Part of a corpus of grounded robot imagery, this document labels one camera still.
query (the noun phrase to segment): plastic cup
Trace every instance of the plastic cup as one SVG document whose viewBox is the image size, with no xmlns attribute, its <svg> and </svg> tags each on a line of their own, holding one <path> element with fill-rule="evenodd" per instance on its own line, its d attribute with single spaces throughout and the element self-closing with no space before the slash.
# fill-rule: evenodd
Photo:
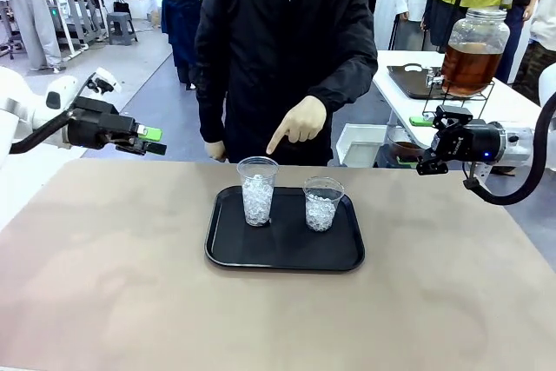
<svg viewBox="0 0 556 371">
<path fill-rule="evenodd" d="M 237 172 L 242 178 L 245 222 L 265 225 L 270 217 L 278 163 L 266 156 L 251 156 L 237 164 Z"/>
<path fill-rule="evenodd" d="M 338 202 L 344 196 L 344 186 L 334 178 L 311 177 L 305 181 L 303 191 L 307 226 L 316 232 L 329 230 Z"/>
</svg>

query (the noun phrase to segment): black tray on table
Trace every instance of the black tray on table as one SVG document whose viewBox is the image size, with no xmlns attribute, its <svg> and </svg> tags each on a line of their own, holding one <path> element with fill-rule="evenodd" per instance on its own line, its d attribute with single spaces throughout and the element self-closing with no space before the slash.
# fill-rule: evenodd
<svg viewBox="0 0 556 371">
<path fill-rule="evenodd" d="M 419 68 L 420 70 L 406 71 L 406 68 Z M 440 67 L 432 67 L 432 69 L 436 72 Z M 401 66 L 388 66 L 388 72 L 392 80 L 394 80 L 407 97 L 420 100 L 454 99 L 454 97 L 444 93 L 442 89 L 433 88 L 431 90 L 430 87 L 427 87 L 428 68 L 424 68 L 420 64 L 410 63 Z"/>
<path fill-rule="evenodd" d="M 247 225 L 242 187 L 221 191 L 205 242 L 210 261 L 229 268 L 274 268 L 346 272 L 365 258 L 354 205 L 343 196 L 332 227 L 314 232 L 305 223 L 302 189 L 276 187 L 267 225 Z"/>
</svg>

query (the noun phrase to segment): white bin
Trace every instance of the white bin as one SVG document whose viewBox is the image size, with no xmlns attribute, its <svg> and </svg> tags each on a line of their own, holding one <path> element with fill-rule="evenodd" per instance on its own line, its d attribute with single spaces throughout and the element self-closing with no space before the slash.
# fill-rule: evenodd
<svg viewBox="0 0 556 371">
<path fill-rule="evenodd" d="M 340 163 L 358 169 L 372 168 L 386 129 L 386 125 L 346 123 L 336 144 Z"/>
</svg>

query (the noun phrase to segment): floor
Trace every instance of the floor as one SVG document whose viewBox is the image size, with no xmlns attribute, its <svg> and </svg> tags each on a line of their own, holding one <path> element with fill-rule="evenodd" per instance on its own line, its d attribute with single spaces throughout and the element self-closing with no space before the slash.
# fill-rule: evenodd
<svg viewBox="0 0 556 371">
<path fill-rule="evenodd" d="M 59 75 L 49 71 L 28 71 L 28 60 L 23 51 L 17 52 L 14 60 L 9 56 L 0 57 L 0 65 L 21 74 L 39 96 L 46 93 L 50 82 L 61 76 L 74 76 L 81 84 L 98 67 L 104 67 L 122 85 L 120 94 L 108 93 L 105 100 L 121 109 L 171 52 L 168 38 L 159 29 L 153 30 L 147 21 L 141 20 L 134 21 L 134 25 L 139 43 L 131 46 L 92 43 L 89 50 L 67 62 L 67 69 Z M 0 169 L 0 190 L 3 191 L 0 193 L 0 230 L 67 161 L 81 157 L 84 152 L 85 149 L 80 148 L 57 149 L 41 144 L 26 154 L 9 156 Z"/>
<path fill-rule="evenodd" d="M 148 126 L 162 129 L 162 142 L 168 145 L 167 155 L 140 157 L 107 147 L 99 151 L 89 150 L 85 153 L 85 157 L 211 162 L 204 153 L 203 142 L 199 135 L 195 95 L 193 92 L 184 91 L 179 84 L 171 58 L 167 59 L 145 83 L 124 111 Z M 383 124 L 387 122 L 389 113 L 388 105 L 373 86 L 356 104 L 348 105 L 334 115 L 334 143 L 340 137 L 345 123 Z M 334 150 L 334 160 L 330 165 L 338 164 Z M 494 194 L 508 194 L 523 183 L 526 175 L 527 169 L 521 169 L 515 177 L 490 176 L 487 186 Z M 507 208 L 554 270 L 556 270 L 556 233 L 554 233 L 556 211 L 553 210 L 555 203 L 556 173 L 547 170 L 542 183 L 527 200 Z"/>
</svg>

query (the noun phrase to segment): ice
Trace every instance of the ice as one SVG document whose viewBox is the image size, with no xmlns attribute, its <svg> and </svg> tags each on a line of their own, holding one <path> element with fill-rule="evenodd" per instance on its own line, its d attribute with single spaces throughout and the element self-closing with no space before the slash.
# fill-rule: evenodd
<svg viewBox="0 0 556 371">
<path fill-rule="evenodd" d="M 317 232 L 324 232 L 330 229 L 336 207 L 330 199 L 320 197 L 311 193 L 307 194 L 305 203 L 305 218 L 307 225 Z"/>
<path fill-rule="evenodd" d="M 272 180 L 272 177 L 255 174 L 253 178 L 246 177 L 243 181 L 243 209 L 249 225 L 261 226 L 268 222 L 274 192 Z"/>
</svg>

